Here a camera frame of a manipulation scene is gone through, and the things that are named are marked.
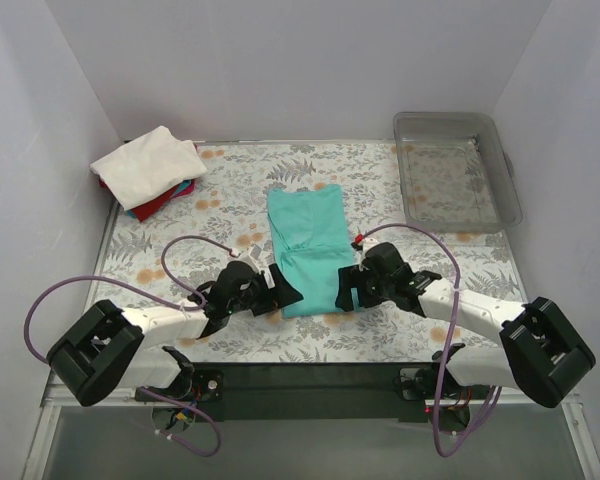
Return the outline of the teal t shirt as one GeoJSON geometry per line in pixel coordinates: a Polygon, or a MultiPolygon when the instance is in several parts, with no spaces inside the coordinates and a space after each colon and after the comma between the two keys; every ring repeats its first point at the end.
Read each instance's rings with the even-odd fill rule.
{"type": "Polygon", "coordinates": [[[350,246],[342,189],[267,195],[275,263],[303,299],[283,309],[287,319],[339,313],[339,270],[356,263],[350,246]]]}

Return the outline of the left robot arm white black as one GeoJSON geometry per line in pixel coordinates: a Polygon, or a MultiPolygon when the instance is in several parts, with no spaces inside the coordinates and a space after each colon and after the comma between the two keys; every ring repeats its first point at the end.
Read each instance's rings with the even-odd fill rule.
{"type": "Polygon", "coordinates": [[[180,340],[208,337],[235,313],[259,316],[302,299],[277,265],[258,270],[231,261],[175,308],[122,309],[110,300],[96,302],[46,360],[83,406],[99,403],[117,388],[145,387],[182,401],[196,397],[200,386],[193,362],[176,348],[180,340]]]}

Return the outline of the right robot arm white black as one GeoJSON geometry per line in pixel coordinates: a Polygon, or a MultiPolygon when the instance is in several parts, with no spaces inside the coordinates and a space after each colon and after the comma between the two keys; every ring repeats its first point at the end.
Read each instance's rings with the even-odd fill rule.
{"type": "Polygon", "coordinates": [[[352,311],[384,302],[426,319],[446,320],[494,347],[454,343],[432,357],[431,370],[411,384],[432,381],[444,397],[466,387],[518,389],[535,403],[556,407],[594,368],[596,358],[558,305],[544,297],[530,303],[460,291],[441,275],[414,271],[388,242],[364,248],[362,261],[338,272],[337,308],[352,311]]]}

